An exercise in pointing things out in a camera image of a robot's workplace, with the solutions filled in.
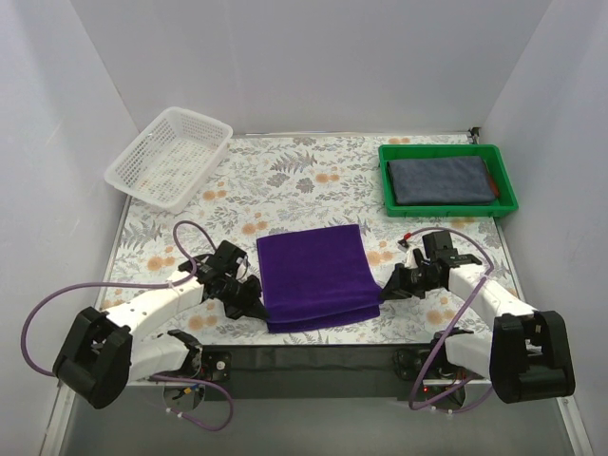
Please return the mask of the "purple cloth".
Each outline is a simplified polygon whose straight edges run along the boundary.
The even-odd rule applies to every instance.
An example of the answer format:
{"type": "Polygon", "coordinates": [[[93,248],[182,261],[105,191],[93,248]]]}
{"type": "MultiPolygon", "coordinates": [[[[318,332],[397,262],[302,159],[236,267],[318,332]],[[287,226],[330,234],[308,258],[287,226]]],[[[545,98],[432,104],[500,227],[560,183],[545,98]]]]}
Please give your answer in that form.
{"type": "Polygon", "coordinates": [[[269,333],[302,333],[373,319],[375,282],[356,224],[260,237],[256,242],[269,333]]]}

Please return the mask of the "grey cloth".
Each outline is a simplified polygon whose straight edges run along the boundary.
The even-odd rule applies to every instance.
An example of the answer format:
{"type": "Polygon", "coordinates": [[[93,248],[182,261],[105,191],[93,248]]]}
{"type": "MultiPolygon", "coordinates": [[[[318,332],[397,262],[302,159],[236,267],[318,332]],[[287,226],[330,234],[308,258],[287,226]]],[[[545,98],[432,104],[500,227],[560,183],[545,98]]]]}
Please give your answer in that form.
{"type": "Polygon", "coordinates": [[[398,205],[483,205],[497,198],[480,157],[392,160],[388,172],[398,205]]]}

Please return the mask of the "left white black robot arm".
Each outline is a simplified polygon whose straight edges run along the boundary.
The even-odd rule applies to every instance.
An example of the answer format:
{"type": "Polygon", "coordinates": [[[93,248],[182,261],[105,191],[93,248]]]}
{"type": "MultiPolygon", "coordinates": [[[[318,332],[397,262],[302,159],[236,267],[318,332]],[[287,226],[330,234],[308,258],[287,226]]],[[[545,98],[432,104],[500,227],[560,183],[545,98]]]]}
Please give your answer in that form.
{"type": "Polygon", "coordinates": [[[52,373],[95,409],[114,402],[124,388],[157,374],[185,382],[207,371],[203,345],[179,329],[162,332],[174,316],[216,299],[237,316],[267,317],[261,283],[254,275],[240,282],[227,275],[208,285],[183,271],[164,287],[140,294],[108,311],[80,311],[52,367],[52,373]]]}

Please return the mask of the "brown towel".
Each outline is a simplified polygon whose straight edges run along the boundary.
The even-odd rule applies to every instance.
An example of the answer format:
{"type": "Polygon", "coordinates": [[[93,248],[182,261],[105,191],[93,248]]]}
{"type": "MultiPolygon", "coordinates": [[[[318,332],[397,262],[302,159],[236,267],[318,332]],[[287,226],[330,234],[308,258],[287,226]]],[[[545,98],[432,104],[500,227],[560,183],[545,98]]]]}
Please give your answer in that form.
{"type": "Polygon", "coordinates": [[[488,180],[488,185],[489,185],[491,191],[493,192],[494,198],[498,199],[500,197],[499,187],[497,186],[497,184],[494,181],[491,174],[487,173],[486,176],[487,176],[487,180],[488,180]]]}

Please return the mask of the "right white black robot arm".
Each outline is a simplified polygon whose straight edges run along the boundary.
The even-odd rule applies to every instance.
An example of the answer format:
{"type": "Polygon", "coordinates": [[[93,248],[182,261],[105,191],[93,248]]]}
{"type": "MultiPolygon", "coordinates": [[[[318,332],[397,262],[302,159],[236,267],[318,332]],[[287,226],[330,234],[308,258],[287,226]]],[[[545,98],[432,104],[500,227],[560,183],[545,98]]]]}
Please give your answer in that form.
{"type": "Polygon", "coordinates": [[[423,298],[428,291],[444,288],[492,331],[483,338],[451,321],[431,342],[414,385],[420,387],[429,370],[463,368],[489,379],[506,404],[572,395],[576,380],[564,319],[519,300],[488,275],[475,262],[395,266],[380,293],[382,300],[423,298]]]}

